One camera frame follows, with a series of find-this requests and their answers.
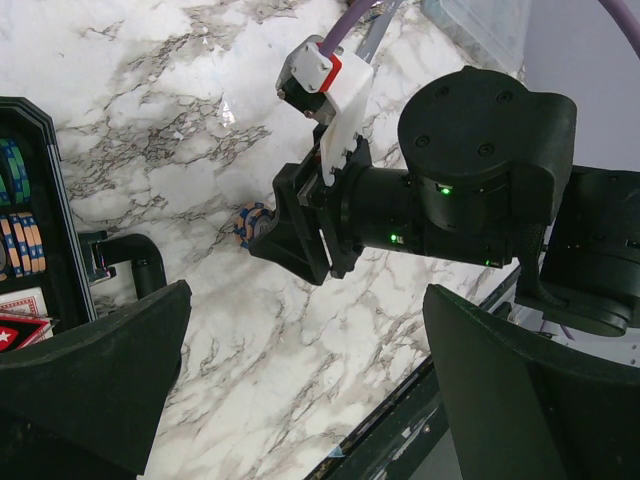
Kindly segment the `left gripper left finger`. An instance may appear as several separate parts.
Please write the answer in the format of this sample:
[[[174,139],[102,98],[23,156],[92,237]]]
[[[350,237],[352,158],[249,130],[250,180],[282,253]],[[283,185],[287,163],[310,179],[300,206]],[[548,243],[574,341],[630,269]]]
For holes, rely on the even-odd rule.
[[[96,321],[2,354],[2,478],[144,474],[179,373],[191,295],[179,280]]]

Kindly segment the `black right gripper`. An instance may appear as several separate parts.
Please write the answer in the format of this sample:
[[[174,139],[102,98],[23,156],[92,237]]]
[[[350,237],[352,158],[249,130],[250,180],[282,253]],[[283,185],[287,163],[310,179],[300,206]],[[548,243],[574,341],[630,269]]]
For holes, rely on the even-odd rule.
[[[354,270],[364,249],[423,255],[424,221],[408,171],[372,164],[360,137],[335,183],[322,182],[314,147],[273,180],[275,217],[249,243],[249,253],[312,284]]]

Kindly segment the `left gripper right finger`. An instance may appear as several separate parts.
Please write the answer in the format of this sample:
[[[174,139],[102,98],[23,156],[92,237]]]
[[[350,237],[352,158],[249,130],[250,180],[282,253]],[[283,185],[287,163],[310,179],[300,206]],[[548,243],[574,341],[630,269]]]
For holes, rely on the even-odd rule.
[[[546,339],[441,285],[423,317],[465,479],[636,479],[639,371]]]

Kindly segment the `poker chip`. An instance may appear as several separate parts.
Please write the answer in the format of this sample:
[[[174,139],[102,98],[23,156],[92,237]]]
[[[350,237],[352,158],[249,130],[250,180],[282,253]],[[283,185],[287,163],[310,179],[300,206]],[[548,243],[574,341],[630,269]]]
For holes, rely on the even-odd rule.
[[[241,209],[233,229],[240,246],[248,249],[250,241],[258,236],[274,217],[274,211],[262,202],[245,205]]]

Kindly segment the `red triangular dealer button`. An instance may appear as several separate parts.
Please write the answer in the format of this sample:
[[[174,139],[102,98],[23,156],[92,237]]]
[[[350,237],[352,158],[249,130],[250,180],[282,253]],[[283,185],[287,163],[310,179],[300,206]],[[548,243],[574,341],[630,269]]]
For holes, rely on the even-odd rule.
[[[46,335],[52,327],[48,318],[1,314],[1,352],[17,350]]]

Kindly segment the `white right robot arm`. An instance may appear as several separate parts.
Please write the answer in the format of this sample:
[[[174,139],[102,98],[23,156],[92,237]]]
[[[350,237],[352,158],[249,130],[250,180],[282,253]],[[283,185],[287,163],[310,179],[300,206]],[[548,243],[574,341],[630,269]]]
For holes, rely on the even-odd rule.
[[[312,150],[273,182],[264,256],[305,281],[352,271],[377,248],[520,266],[516,301],[558,324],[620,336],[639,324],[639,175],[573,162],[568,97],[465,67],[419,90],[398,123],[402,169],[357,136],[322,181]]]

